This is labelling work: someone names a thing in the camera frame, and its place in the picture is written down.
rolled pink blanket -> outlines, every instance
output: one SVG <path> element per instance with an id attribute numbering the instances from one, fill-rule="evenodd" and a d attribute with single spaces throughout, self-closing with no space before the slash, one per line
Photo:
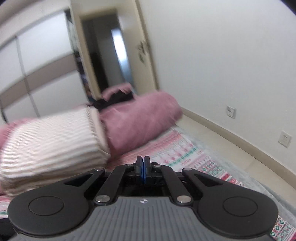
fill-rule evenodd
<path id="1" fill-rule="evenodd" d="M 100 114 L 113 157 L 156 138 L 181 116 L 182 110 L 176 99 L 162 91 L 115 104 Z"/>

wall outlet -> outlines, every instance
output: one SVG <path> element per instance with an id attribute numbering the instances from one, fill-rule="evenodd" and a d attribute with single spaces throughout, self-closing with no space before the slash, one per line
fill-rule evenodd
<path id="1" fill-rule="evenodd" d="M 226 114 L 228 116 L 230 116 L 231 118 L 235 119 L 235 116 L 237 114 L 237 110 L 236 108 L 233 108 L 233 107 L 230 107 L 230 106 L 227 106 L 226 107 Z"/>
<path id="2" fill-rule="evenodd" d="M 289 146 L 291 142 L 292 136 L 290 136 L 288 133 L 281 131 L 281 135 L 279 137 L 279 143 L 282 144 L 284 147 Z"/>

patterned bed sheet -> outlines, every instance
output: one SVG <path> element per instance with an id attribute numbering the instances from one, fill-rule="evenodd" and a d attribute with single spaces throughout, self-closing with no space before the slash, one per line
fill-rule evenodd
<path id="1" fill-rule="evenodd" d="M 137 156 L 150 156 L 151 162 L 168 165 L 174 171 L 179 172 L 185 167 L 191 167 L 236 185 L 245 186 L 244 183 L 233 178 L 207 152 L 195 146 L 185 135 L 174 129 L 170 129 L 157 139 L 116 160 L 109 160 L 106 169 L 113 170 L 118 165 L 133 163 Z M 0 196 L 0 218 L 7 217 L 9 202 L 9 197 Z M 276 241 L 295 241 L 296 229 L 279 216 L 270 235 Z"/>

beige baseboard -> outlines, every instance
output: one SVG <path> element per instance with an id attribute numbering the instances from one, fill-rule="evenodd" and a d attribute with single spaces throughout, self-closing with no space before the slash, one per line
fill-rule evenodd
<path id="1" fill-rule="evenodd" d="M 207 120 L 206 118 L 198 114 L 195 114 L 185 108 L 182 108 L 182 111 L 184 115 L 209 128 L 210 130 L 216 132 L 220 136 L 224 137 L 226 140 L 232 142 L 245 152 L 249 153 L 251 156 L 256 158 L 258 161 L 263 163 L 272 171 L 274 171 L 277 175 L 279 175 L 282 179 L 284 179 L 287 183 L 289 183 L 293 188 L 296 189 L 296 175 L 292 171 L 284 167 L 282 164 L 274 160 L 272 157 L 270 157 L 263 151 L 259 150 L 257 147 L 253 146 L 249 142 L 243 140 L 239 136 L 231 133 L 230 131 L 224 129 L 221 126 L 218 126 L 217 124 Z"/>

beige floor tile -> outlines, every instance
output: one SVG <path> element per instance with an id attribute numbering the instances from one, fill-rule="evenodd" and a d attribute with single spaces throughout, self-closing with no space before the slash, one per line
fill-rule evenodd
<path id="1" fill-rule="evenodd" d="M 200 135 L 199 139 L 208 145 L 213 151 L 219 153 L 222 157 L 230 160 L 243 170 L 249 167 L 254 161 L 257 161 L 241 148 L 213 131 Z"/>
<path id="2" fill-rule="evenodd" d="M 281 195 L 296 208 L 296 190 L 267 166 L 259 161 L 255 161 L 245 171 L 248 172 L 251 177 Z"/>
<path id="3" fill-rule="evenodd" d="M 185 115 L 182 116 L 182 118 L 176 123 L 176 125 L 186 130 L 188 133 L 190 133 L 190 135 L 196 138 L 198 138 L 202 134 L 211 131 L 207 127 L 199 124 L 198 122 Z"/>

